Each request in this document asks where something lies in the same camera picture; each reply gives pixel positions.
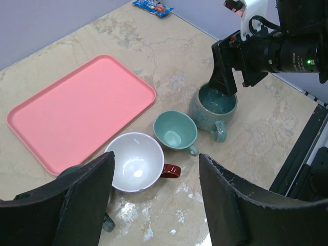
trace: red mug handle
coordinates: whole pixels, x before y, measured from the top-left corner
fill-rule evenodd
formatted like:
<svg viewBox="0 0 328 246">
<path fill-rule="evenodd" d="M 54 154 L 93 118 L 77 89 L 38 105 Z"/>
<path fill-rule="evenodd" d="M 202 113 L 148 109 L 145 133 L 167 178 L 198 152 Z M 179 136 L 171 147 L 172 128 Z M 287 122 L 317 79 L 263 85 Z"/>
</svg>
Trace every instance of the red mug handle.
<svg viewBox="0 0 328 246">
<path fill-rule="evenodd" d="M 161 178 L 178 178 L 181 175 L 181 168 L 172 164 L 164 164 Z"/>
</svg>

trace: cable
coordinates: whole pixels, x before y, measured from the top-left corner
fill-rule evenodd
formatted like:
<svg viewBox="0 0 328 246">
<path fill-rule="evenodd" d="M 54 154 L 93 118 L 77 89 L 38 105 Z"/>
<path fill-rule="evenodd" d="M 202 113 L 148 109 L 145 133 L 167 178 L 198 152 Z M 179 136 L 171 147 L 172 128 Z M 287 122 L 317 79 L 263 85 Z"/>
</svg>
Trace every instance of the cable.
<svg viewBox="0 0 328 246">
<path fill-rule="evenodd" d="M 250 29 L 251 33 L 252 33 L 255 37 L 258 37 L 258 38 L 266 38 L 266 37 L 268 37 L 268 36 L 270 36 L 270 35 L 266 35 L 266 36 L 259 35 L 258 32 L 257 32 L 257 30 L 255 30 L 255 29 L 253 28 L 253 23 L 252 23 L 253 20 L 256 20 L 256 21 L 261 22 L 264 26 L 266 26 L 266 27 L 268 27 L 268 28 L 270 28 L 270 29 L 273 29 L 273 30 L 275 30 L 275 31 L 277 31 L 277 32 L 281 32 L 281 27 L 280 27 L 280 26 L 278 26 L 278 25 L 276 25 L 276 24 L 273 24 L 272 22 L 268 21 L 267 19 L 265 19 L 264 17 L 262 17 L 262 16 L 260 16 L 260 15 L 254 15 L 254 16 L 250 19 L 250 21 L 249 21 L 249 29 Z"/>
</svg>

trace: pink tray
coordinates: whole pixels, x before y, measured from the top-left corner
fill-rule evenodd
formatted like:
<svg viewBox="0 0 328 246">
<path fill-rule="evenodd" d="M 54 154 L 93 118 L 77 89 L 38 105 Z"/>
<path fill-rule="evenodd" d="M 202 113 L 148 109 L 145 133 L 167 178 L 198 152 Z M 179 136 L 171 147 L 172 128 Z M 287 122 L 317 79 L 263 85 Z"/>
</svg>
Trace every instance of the pink tray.
<svg viewBox="0 0 328 246">
<path fill-rule="evenodd" d="M 98 56 L 12 109 L 7 123 L 46 170 L 81 164 L 155 100 L 152 87 Z"/>
</svg>

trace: candy bag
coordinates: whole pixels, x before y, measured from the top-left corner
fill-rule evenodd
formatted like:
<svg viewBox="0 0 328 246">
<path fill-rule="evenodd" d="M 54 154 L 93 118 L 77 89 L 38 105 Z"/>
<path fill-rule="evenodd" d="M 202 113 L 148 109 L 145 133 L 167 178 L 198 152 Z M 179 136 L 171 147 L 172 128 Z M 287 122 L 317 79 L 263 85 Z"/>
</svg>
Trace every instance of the candy bag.
<svg viewBox="0 0 328 246">
<path fill-rule="evenodd" d="M 149 13 L 159 16 L 160 18 L 167 16 L 173 10 L 173 8 L 165 6 L 158 1 L 152 0 L 137 0 L 133 2 L 133 4 L 144 10 L 147 10 Z"/>
</svg>

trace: cup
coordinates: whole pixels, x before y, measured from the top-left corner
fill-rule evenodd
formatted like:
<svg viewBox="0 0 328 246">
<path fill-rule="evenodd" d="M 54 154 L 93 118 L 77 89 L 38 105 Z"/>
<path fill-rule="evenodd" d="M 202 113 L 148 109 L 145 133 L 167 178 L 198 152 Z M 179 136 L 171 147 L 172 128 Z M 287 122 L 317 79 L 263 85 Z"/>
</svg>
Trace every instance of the cup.
<svg viewBox="0 0 328 246">
<path fill-rule="evenodd" d="M 198 156 L 199 150 L 194 146 L 197 139 L 195 122 L 186 114 L 169 110 L 156 118 L 153 130 L 157 139 L 171 150 L 185 150 L 192 156 Z"/>
<path fill-rule="evenodd" d="M 114 151 L 115 171 L 112 186 L 124 192 L 141 192 L 160 177 L 178 178 L 181 168 L 164 164 L 164 153 L 151 136 L 131 132 L 114 139 L 105 152 Z"/>
<path fill-rule="evenodd" d="M 194 93 L 189 104 L 189 115 L 198 128 L 211 133 L 217 142 L 227 138 L 227 124 L 237 108 L 237 96 L 227 96 L 211 89 L 206 83 Z"/>
</svg>

